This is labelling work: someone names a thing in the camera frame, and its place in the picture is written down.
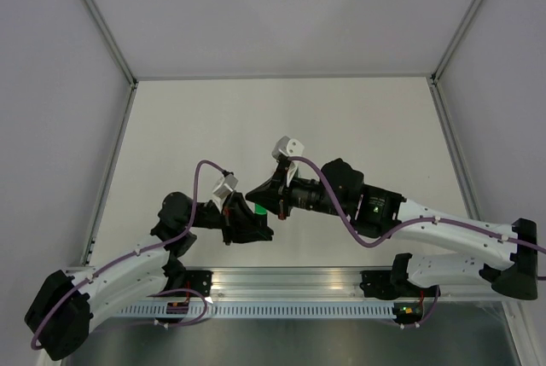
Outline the bright green marker cap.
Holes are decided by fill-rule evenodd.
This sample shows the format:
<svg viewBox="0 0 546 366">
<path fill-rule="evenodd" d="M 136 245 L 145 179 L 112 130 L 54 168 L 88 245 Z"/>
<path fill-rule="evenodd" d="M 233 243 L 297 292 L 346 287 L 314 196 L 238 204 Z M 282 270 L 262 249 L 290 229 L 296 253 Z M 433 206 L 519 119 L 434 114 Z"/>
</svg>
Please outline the bright green marker cap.
<svg viewBox="0 0 546 366">
<path fill-rule="evenodd" d="M 267 210 L 266 210 L 264 207 L 262 207 L 260 204 L 255 203 L 255 204 L 254 204 L 254 213 L 255 213 L 256 215 L 259 215 L 259 216 L 266 216 L 268 212 L 267 212 Z"/>
</svg>

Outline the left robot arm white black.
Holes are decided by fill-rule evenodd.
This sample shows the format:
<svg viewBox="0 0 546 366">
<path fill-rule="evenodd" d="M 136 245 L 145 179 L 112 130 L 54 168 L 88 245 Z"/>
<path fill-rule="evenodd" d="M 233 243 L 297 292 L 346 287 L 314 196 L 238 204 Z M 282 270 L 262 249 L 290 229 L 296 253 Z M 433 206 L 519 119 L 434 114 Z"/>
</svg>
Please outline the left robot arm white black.
<svg viewBox="0 0 546 366">
<path fill-rule="evenodd" d="M 240 192 L 222 206 L 173 192 L 158 217 L 143 241 L 110 263 L 72 274 L 57 270 L 45 278 L 24 316 L 33 350 L 61 360 L 115 312 L 148 296 L 181 293 L 186 269 L 179 259 L 196 241 L 193 227 L 220 230 L 227 245 L 271 241 L 274 235 L 267 216 L 252 211 Z"/>
</svg>

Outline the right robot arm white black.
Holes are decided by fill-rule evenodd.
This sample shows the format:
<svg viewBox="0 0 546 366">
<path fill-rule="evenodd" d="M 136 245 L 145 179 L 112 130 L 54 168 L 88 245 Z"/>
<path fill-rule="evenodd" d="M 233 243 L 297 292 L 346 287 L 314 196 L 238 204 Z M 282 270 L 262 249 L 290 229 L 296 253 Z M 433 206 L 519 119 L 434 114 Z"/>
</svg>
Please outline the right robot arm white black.
<svg viewBox="0 0 546 366">
<path fill-rule="evenodd" d="M 323 167 L 299 156 L 282 158 L 272 176 L 246 198 L 280 219 L 294 208 L 337 216 L 362 247 L 405 239 L 445 249 L 433 256 L 397 255 L 388 275 L 397 294 L 476 282 L 511 299 L 538 297 L 542 250 L 537 225 L 529 219 L 494 224 L 439 212 L 366 184 L 363 173 L 341 158 Z"/>
</svg>

